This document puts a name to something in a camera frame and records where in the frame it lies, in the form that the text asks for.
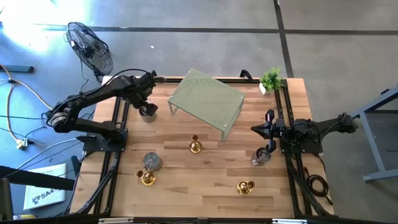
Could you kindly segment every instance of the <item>potted plant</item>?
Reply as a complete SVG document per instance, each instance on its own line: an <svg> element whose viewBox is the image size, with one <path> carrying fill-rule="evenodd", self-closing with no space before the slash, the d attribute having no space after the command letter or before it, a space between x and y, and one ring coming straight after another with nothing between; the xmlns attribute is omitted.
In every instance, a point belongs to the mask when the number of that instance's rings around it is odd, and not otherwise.
<svg viewBox="0 0 398 224"><path fill-rule="evenodd" d="M282 79L278 78L279 73L279 68L271 68L264 72L264 75L260 77L260 90L263 95L280 88Z"/></svg>

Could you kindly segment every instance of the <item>green mesh shelf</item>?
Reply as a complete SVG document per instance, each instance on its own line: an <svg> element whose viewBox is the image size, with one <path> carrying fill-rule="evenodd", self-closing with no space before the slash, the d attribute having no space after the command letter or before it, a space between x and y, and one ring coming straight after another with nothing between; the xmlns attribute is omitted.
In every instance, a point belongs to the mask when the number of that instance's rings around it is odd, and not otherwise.
<svg viewBox="0 0 398 224"><path fill-rule="evenodd" d="M244 93L191 68L168 102L173 114L179 108L186 111L219 129L221 141L225 141L242 109L243 99Z"/></svg>

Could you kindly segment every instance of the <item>brass candle holder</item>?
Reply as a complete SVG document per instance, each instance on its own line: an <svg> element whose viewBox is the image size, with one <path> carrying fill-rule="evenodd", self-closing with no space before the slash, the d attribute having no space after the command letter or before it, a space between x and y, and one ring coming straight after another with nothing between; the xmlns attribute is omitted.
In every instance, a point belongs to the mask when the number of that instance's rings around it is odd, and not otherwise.
<svg viewBox="0 0 398 224"><path fill-rule="evenodd" d="M199 153L202 149L201 143L198 142L199 136L197 134L194 134L192 136L192 142L189 144L189 150L191 150L192 153Z"/></svg>
<svg viewBox="0 0 398 224"><path fill-rule="evenodd" d="M139 170L137 172L137 177L141 178L141 182L145 186L151 186L152 184L154 184L154 182L156 180L156 175L153 172L144 173L142 170Z"/></svg>
<svg viewBox="0 0 398 224"><path fill-rule="evenodd" d="M240 181L236 188L240 195L248 195L254 188L255 184L253 181Z"/></svg>

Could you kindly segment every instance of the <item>wooden table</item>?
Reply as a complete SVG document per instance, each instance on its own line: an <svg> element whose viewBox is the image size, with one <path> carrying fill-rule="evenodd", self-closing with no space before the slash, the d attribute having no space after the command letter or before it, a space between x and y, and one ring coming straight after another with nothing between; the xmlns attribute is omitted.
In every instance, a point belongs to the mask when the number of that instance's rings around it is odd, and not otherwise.
<svg viewBox="0 0 398 224"><path fill-rule="evenodd" d="M290 99L295 118L312 118L304 81L288 78ZM292 199L285 158L277 149L269 163L253 167L252 153L266 144L251 126L262 124L268 109L276 112L274 93L263 96L258 84L230 84L244 92L246 97L240 115L226 142L220 142L221 133L184 111L172 115L167 99L176 83L157 85L149 102L159 109L153 123L143 122L137 110L129 110L129 135L122 153L112 216L114 217L237 217L269 218L293 217ZM285 100L280 91L285 117ZM111 120L115 98L98 103L95 121ZM123 106L120 107L119 121ZM192 134L199 135L204 149L190 152ZM156 182L146 187L136 177L142 170L142 159L148 152L156 152L163 160L163 168L156 172ZM73 198L72 209L78 210L98 185L103 163L103 152L88 156L81 167ZM303 164L311 174L325 177L319 158L303 154ZM250 195L240 196L236 184L252 180L256 184ZM103 195L103 206L108 189ZM304 211L303 197L298 190L300 208ZM324 208L333 213L325 198L317 198Z"/></svg>

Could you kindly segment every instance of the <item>concrete floor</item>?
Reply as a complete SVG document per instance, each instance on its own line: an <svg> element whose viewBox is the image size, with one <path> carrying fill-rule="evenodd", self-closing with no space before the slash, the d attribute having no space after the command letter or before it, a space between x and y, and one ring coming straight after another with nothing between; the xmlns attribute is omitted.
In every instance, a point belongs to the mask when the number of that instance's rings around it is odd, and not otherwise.
<svg viewBox="0 0 398 224"><path fill-rule="evenodd" d="M66 24L80 21L89 26L112 27L226 27L276 29L272 0L118 0L43 1L26 3L23 9L10 1L0 14L0 63L31 65L33 74L16 74L54 105L79 91L83 79L80 61L59 31L40 31L23 22ZM286 29L396 30L397 1L280 0ZM28 21L21 21L24 13ZM214 76L238 76L248 69L259 76L270 67L280 67L286 77L278 34L216 34L97 32L111 49L114 72L138 67L159 75L184 75L190 67ZM321 121L344 111L352 112L397 84L398 36L380 35L287 35L294 77L305 79L313 119ZM83 66L90 82L98 86ZM0 85L0 102L5 102L8 84ZM25 88L14 89L11 114L39 117L46 107ZM83 113L92 112L93 107ZM12 120L13 130L26 134L40 121ZM6 128L6 120L0 119ZM50 128L32 135L45 144L15 149L11 136L0 133L1 165L17 167L45 147L81 133L56 134ZM51 155L67 145L52 149ZM337 215L346 218L396 222L398 220L398 179L365 184L362 175L377 171L363 128L354 134L328 135L323 147L326 174ZM56 164L81 154L81 146L32 166Z"/></svg>

